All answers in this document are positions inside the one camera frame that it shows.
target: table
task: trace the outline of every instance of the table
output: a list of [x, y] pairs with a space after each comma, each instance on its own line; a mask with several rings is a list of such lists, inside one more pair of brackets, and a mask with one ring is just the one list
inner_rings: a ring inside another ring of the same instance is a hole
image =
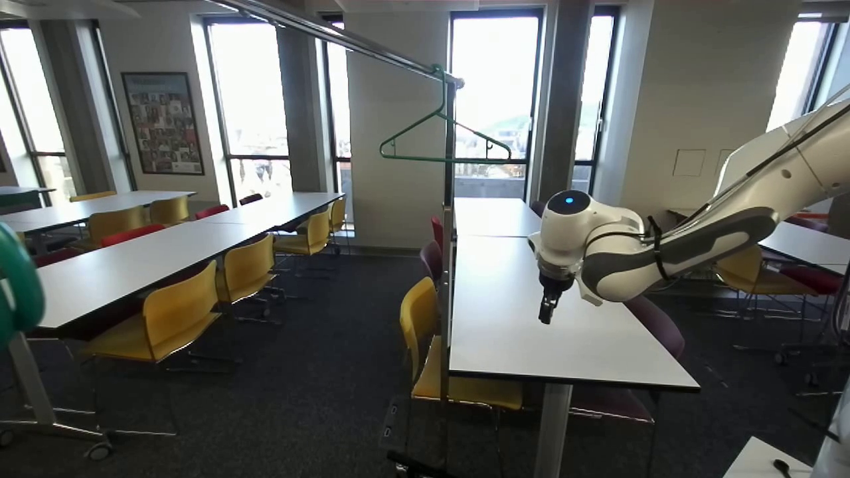
[[735, 462], [725, 470], [725, 478], [782, 478], [782, 471], [774, 467], [774, 458], [783, 458], [790, 463], [791, 478], [812, 474], [812, 467], [808, 467], [804, 462], [752, 434], [735, 455]]
[[[204, 220], [189, 220], [38, 268], [47, 299], [39, 329], [62, 329], [84, 312], [142, 291], [189, 264], [204, 263], [273, 224], [312, 214], [335, 197], [337, 193], [293, 193], [282, 202], [265, 199], [262, 203], [225, 209]], [[100, 430], [72, 428], [57, 418], [38, 360], [21, 331], [11, 337], [7, 353], [34, 417], [11, 424], [38, 424], [103, 437]]]
[[127, 193], [100, 197], [90, 202], [70, 202], [59, 206], [0, 214], [0, 220], [7, 222], [15, 232], [33, 232], [33, 231], [79, 222], [96, 212], [143, 206], [143, 203], [176, 199], [176, 197], [191, 197], [191, 191], [127, 191]]
[[622, 301], [589, 305], [571, 287], [552, 324], [543, 324], [536, 256], [527, 239], [460, 232], [451, 295], [451, 374], [548, 381], [536, 478], [561, 474], [571, 381], [699, 389]]
[[464, 235], [532, 235], [539, 214], [521, 199], [455, 199], [455, 224]]
[[47, 203], [54, 187], [0, 185], [0, 212], [34, 209]]
[[845, 275], [850, 263], [850, 239], [796, 222], [779, 222], [776, 231], [762, 239], [762, 246], [790, 255], [799, 263], [827, 268], [837, 275]]

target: dark carpet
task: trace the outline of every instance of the dark carpet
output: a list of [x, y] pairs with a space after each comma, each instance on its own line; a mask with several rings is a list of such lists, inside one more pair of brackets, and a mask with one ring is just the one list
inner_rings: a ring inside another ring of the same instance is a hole
[[[115, 453], [83, 458], [94, 441], [13, 432], [0, 449], [0, 474], [123, 478], [381, 478], [394, 474], [389, 446], [426, 458], [438, 449], [438, 405], [408, 405], [399, 299], [423, 275], [415, 255], [341, 255], [286, 260], [278, 283], [302, 296], [270, 299], [273, 324], [219, 320], [201, 353], [242, 359], [233, 370], [164, 374], [143, 363], [87, 360], [75, 345], [34, 343], [50, 396], [94, 405], [106, 428], [179, 428], [179, 437], [115, 437]], [[774, 353], [739, 353], [733, 343], [779, 345], [796, 337], [791, 320], [725, 320], [705, 280], [677, 280], [650, 295], [689, 337], [685, 368], [702, 392], [665, 392], [656, 409], [654, 471], [717, 478], [748, 434], [812, 462], [820, 432], [790, 409], [827, 421], [833, 398], [810, 389], [804, 355], [776, 367]], [[845, 370], [819, 374], [820, 386]], [[0, 417], [27, 417], [7, 359], [0, 359]], [[535, 467], [536, 409], [500, 414], [451, 405], [446, 463], [468, 478], [527, 478]], [[650, 424], [578, 418], [568, 424], [565, 474], [644, 474]]]

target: robotic arm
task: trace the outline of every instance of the robotic arm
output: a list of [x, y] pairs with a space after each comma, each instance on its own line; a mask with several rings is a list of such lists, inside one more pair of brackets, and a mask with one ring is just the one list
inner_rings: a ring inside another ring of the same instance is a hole
[[850, 89], [735, 147], [715, 191], [683, 224], [645, 231], [644, 216], [581, 191], [556, 193], [532, 239], [548, 324], [564, 290], [629, 299], [650, 283], [766, 239], [791, 212], [850, 191]]

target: metal rod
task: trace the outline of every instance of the metal rod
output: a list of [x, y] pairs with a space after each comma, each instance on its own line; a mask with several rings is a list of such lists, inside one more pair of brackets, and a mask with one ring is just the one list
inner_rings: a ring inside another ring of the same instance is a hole
[[298, 9], [278, 4], [278, 1], [276, 4], [269, 4], [262, 0], [212, 0], [212, 1], [232, 7], [232, 9], [240, 9], [244, 16], [252, 16], [258, 21], [269, 21], [276, 27], [293, 27], [293, 29], [306, 31], [312, 36], [321, 36], [321, 40], [335, 41], [341, 47], [349, 47], [354, 52], [418, 72], [418, 73], [438, 80], [438, 82], [455, 82], [456, 86], [463, 85], [463, 80], [440, 72], [440, 65], [435, 65], [435, 64], [423, 64], [423, 61], [406, 57], [386, 45], [377, 45], [366, 36], [355, 36], [345, 29], [335, 29], [329, 23], [313, 21], [306, 13], [298, 13]]

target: framed picture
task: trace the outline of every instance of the framed picture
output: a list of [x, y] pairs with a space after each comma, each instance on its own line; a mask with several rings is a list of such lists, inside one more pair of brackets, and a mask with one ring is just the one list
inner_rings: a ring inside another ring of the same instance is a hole
[[184, 72], [126, 72], [123, 76], [142, 169], [148, 174], [201, 174], [189, 76]]

